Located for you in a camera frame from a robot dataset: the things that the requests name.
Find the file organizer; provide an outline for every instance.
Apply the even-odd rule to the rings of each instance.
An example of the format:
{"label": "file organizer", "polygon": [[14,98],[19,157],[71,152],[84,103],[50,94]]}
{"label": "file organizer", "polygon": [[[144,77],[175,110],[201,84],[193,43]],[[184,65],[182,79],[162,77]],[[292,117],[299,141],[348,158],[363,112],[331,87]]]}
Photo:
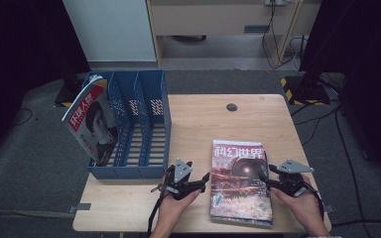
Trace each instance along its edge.
{"label": "file organizer", "polygon": [[94,74],[108,78],[119,135],[113,166],[94,167],[90,160],[89,171],[97,179],[161,178],[169,163],[172,129],[164,71],[91,71],[87,78]]}

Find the gray carpet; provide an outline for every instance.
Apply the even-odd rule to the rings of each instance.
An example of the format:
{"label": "gray carpet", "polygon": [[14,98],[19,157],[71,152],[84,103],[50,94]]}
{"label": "gray carpet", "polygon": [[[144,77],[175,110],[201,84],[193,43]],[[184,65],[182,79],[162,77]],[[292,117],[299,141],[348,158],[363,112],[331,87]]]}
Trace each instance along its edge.
{"label": "gray carpet", "polygon": [[[279,93],[280,79],[294,71],[204,70],[166,71],[171,94],[191,93]],[[80,201],[88,175],[87,155],[62,125],[66,108],[54,107],[63,82],[57,80],[29,91],[23,109],[0,144],[0,210],[67,212]],[[295,123],[316,118],[338,105],[309,106],[294,115]],[[302,106],[289,105],[291,112]],[[347,156],[339,139],[334,114],[297,126],[320,194],[336,209],[329,215],[331,233],[343,237],[367,237],[358,223],[362,217]],[[371,237],[381,237],[381,167],[365,161],[346,118],[338,113],[349,158],[352,162],[362,205],[363,218],[376,220],[366,225]],[[337,225],[342,222],[353,224]],[[72,218],[0,216],[0,237],[100,237],[98,233],[75,232]],[[139,237],[126,234],[125,237]],[[286,234],[286,238],[301,234]],[[118,237],[118,234],[104,234]]]}

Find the magazine cover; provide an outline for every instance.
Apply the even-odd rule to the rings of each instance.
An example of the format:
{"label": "magazine cover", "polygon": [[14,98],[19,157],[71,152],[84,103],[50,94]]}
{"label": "magazine cover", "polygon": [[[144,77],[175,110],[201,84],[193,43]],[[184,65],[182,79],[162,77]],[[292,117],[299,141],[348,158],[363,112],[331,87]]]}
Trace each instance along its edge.
{"label": "magazine cover", "polygon": [[214,140],[212,145],[212,219],[272,226],[270,193],[259,180],[268,173],[261,143]]}
{"label": "magazine cover", "polygon": [[94,75],[62,119],[97,167],[112,164],[118,131],[107,100],[107,79]]}

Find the right hand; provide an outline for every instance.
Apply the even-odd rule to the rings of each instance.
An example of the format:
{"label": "right hand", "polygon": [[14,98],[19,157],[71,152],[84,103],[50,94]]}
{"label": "right hand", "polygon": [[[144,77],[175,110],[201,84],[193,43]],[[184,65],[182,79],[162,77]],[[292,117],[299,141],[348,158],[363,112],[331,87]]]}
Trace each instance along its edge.
{"label": "right hand", "polygon": [[[303,180],[308,184],[311,181],[308,177],[302,175]],[[329,232],[323,224],[318,201],[315,196],[308,190],[298,197],[286,195],[283,191],[271,187],[271,191],[292,210],[296,219],[305,227],[311,236],[329,236]]]}

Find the hand-mounted device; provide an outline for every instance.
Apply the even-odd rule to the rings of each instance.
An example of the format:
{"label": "hand-mounted device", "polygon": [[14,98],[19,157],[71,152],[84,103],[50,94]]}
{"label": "hand-mounted device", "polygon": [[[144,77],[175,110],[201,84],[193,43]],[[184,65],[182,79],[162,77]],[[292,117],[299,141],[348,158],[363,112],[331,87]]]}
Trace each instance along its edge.
{"label": "hand-mounted device", "polygon": [[269,169],[271,172],[278,174],[278,180],[268,179],[264,174],[259,173],[259,179],[267,185],[268,190],[273,186],[292,197],[298,197],[306,190],[310,191],[317,198],[317,204],[323,219],[323,203],[318,196],[318,191],[305,182],[301,174],[312,173],[315,171],[313,168],[288,159],[278,167],[269,165]]}
{"label": "hand-mounted device", "polygon": [[148,236],[150,237],[151,229],[153,226],[154,216],[159,209],[163,199],[171,195],[174,199],[180,200],[188,196],[191,192],[199,190],[205,192],[205,183],[209,181],[210,173],[207,173],[202,180],[189,181],[191,176],[192,162],[184,163],[181,159],[176,159],[176,165],[171,165],[165,175],[164,183],[160,183],[158,186],[154,187],[151,192],[159,190],[160,197],[154,206],[153,212],[149,218],[148,224]]}

